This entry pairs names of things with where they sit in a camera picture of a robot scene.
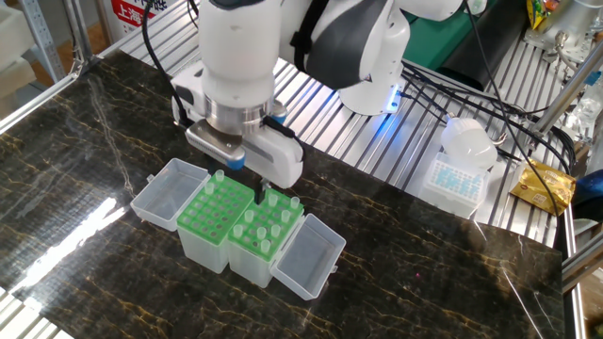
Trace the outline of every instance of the red label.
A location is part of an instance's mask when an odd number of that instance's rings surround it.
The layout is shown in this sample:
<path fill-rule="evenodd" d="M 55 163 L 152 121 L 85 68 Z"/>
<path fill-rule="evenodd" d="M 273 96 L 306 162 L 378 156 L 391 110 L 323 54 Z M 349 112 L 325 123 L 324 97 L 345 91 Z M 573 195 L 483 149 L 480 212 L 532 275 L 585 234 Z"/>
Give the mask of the red label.
<path fill-rule="evenodd" d="M 111 5 L 113 6 L 113 12 L 121 21 L 140 27 L 142 24 L 142 15 L 144 15 L 143 8 L 128 4 L 125 0 L 111 0 Z M 149 19 L 154 16 L 153 13 L 149 13 Z"/>

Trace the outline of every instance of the open box lid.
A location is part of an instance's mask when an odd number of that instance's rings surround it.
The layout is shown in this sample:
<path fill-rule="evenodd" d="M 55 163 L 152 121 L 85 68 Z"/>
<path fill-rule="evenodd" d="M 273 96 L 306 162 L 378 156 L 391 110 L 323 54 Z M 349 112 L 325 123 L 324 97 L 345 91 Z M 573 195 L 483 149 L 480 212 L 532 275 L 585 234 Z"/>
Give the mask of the open box lid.
<path fill-rule="evenodd" d="M 343 237 L 310 214 L 277 254 L 270 273 L 302 299 L 315 299 L 345 246 Z"/>
<path fill-rule="evenodd" d="M 206 169 L 172 159 L 130 202 L 137 216 L 168 231 L 176 231 L 176 220 L 211 176 Z"/>

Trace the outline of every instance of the metal rack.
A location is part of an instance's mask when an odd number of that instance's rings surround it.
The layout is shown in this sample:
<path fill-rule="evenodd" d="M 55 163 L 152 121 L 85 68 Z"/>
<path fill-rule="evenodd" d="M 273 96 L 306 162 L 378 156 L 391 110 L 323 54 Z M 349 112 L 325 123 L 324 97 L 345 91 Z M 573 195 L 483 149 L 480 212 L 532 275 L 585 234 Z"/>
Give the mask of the metal rack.
<path fill-rule="evenodd" d="M 0 337 L 71 339 L 53 323 L 40 315 L 40 307 L 33 301 L 20 302 L 0 288 Z"/>
<path fill-rule="evenodd" d="M 19 4 L 23 8 L 23 13 L 29 24 L 34 40 L 37 45 L 36 57 L 50 74 L 52 79 L 57 83 L 64 78 L 66 73 L 63 69 L 63 64 L 58 57 L 55 42 L 50 35 L 50 30 L 44 20 L 44 14 L 41 12 L 38 0 L 19 0 Z"/>

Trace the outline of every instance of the black marble surface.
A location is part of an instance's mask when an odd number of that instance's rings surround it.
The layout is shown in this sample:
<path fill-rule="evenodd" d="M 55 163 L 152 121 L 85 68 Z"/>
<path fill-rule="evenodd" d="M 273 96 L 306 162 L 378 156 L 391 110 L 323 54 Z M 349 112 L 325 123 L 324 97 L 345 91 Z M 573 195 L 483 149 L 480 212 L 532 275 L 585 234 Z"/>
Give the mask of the black marble surface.
<path fill-rule="evenodd" d="M 212 166 L 173 125 L 168 98 L 155 70 L 118 53 L 0 136 L 0 286 L 67 333 L 563 337 L 559 253 L 452 217 L 318 151 L 286 192 L 348 241 L 318 299 L 189 261 L 177 233 L 129 208 L 170 159 Z"/>

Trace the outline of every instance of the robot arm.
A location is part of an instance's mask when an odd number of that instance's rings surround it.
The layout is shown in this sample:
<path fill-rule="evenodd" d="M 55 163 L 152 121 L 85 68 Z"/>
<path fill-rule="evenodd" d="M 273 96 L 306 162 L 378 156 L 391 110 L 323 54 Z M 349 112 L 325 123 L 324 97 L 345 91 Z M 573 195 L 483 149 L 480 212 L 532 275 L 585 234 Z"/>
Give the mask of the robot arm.
<path fill-rule="evenodd" d="M 398 90 L 410 27 L 401 10 L 445 19 L 462 0 L 202 0 L 203 64 L 172 80 L 196 123 L 187 139 L 233 169 L 246 166 L 277 186 L 302 174 L 302 147 L 266 126 L 282 118 L 272 70 L 278 56 L 341 89 L 345 106 L 380 114 Z"/>

